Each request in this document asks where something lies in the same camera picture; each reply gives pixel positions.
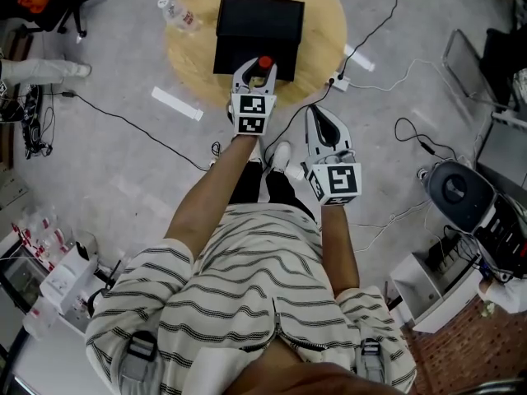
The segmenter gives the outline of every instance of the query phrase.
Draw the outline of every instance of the round wooden table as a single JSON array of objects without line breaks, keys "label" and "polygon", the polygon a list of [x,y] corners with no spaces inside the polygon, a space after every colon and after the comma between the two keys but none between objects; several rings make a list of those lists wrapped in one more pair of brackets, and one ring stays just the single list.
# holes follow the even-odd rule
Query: round wooden table
[{"label": "round wooden table", "polygon": [[[188,34],[167,26],[168,55],[178,77],[200,98],[225,106],[231,97],[231,75],[214,75],[216,24],[221,0],[178,0],[203,23]],[[302,42],[294,82],[278,81],[278,106],[302,101],[319,91],[343,60],[347,40],[346,15],[339,0],[305,2]]]}]

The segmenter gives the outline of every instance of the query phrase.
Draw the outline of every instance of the red cap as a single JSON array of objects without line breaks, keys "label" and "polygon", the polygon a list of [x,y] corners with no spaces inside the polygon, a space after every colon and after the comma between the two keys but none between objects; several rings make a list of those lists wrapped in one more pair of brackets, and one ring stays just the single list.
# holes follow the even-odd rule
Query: red cap
[{"label": "red cap", "polygon": [[267,70],[273,65],[273,59],[270,58],[269,56],[263,56],[263,57],[260,57],[258,64],[262,69]]}]

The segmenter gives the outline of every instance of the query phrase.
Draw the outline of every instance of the white sleeve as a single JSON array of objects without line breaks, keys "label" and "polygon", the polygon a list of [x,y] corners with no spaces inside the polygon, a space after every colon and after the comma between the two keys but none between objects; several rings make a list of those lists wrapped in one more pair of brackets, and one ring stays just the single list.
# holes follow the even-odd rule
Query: white sleeve
[{"label": "white sleeve", "polygon": [[519,313],[521,311],[520,298],[522,296],[522,288],[515,281],[506,284],[493,281],[485,294],[479,288],[478,294],[483,300],[488,300],[501,306],[509,314]]},{"label": "white sleeve", "polygon": [[165,239],[134,258],[97,305],[86,330],[86,354],[113,393],[119,393],[119,361],[128,341],[185,286],[193,264],[184,244]]},{"label": "white sleeve", "polygon": [[337,297],[337,303],[350,322],[359,328],[362,341],[372,338],[379,342],[385,383],[408,393],[417,368],[380,290],[376,286],[345,290]]}]

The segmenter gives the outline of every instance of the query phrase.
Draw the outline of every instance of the black box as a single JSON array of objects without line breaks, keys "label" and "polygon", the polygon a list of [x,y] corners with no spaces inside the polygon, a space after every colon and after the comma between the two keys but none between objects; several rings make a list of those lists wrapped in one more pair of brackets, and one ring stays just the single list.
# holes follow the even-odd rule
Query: black box
[{"label": "black box", "polygon": [[250,59],[269,56],[277,78],[294,81],[304,8],[292,0],[222,0],[214,73],[232,75]]}]

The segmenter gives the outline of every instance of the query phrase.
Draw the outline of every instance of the shoe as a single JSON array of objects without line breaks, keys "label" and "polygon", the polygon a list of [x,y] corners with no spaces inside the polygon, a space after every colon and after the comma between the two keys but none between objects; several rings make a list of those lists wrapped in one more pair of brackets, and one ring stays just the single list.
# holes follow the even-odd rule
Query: shoe
[{"label": "shoe", "polygon": [[280,142],[273,155],[273,165],[271,166],[271,171],[276,170],[280,173],[285,173],[290,160],[291,145],[289,142]]},{"label": "shoe", "polygon": [[79,67],[77,69],[77,75],[78,77],[88,77],[91,73],[91,66],[89,64],[79,64]]},{"label": "shoe", "polygon": [[253,151],[250,153],[249,162],[259,162],[263,165],[262,158],[262,147],[260,146],[260,140],[258,140]]}]

